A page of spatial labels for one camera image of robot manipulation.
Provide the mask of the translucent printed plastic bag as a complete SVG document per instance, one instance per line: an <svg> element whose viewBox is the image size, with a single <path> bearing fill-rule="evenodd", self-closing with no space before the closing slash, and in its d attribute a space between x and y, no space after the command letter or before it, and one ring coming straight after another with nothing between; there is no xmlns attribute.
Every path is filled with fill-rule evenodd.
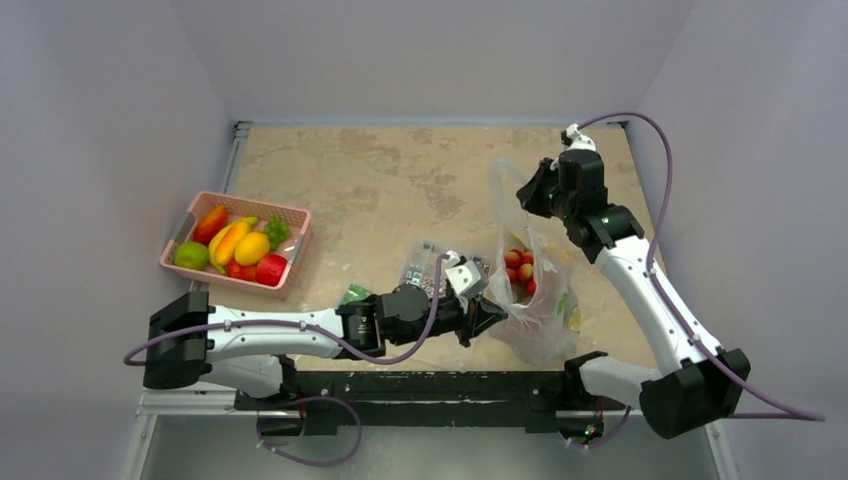
<svg viewBox="0 0 848 480"><path fill-rule="evenodd" d="M507 314L489 334L530 365L573 357L581 314L565 230L521 208L517 192L528 178L513 163L494 160L488 182L497 230L488 296Z"/></svg>

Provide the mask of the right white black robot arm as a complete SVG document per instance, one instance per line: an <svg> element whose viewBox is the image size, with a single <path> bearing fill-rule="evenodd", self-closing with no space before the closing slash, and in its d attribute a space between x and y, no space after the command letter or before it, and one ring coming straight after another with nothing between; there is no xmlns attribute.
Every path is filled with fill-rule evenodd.
<svg viewBox="0 0 848 480"><path fill-rule="evenodd" d="M650 428L671 439L731 417L750 362L740 349L727 350L676 299L632 212L609 201L601 156L569 150L545 158L516 193L529 214L562 221L576 245L623 298L654 354L647 369L592 352L564 365L561 392L576 407L607 397L639 409Z"/></svg>

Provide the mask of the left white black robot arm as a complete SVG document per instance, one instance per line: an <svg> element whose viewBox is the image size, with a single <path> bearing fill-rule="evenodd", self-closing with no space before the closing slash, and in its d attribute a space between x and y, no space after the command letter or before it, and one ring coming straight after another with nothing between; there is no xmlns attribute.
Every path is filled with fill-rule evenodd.
<svg viewBox="0 0 848 480"><path fill-rule="evenodd" d="M364 360L397 364L431 337L453 334L460 345L505 320L506 312L476 296L453 292L429 297L414 285L313 312L253 312L210 304L189 292L154 313L148 339L125 357L145 353L143 385L173 390L213 383L284 409L297 399L298 382L284 357Z"/></svg>

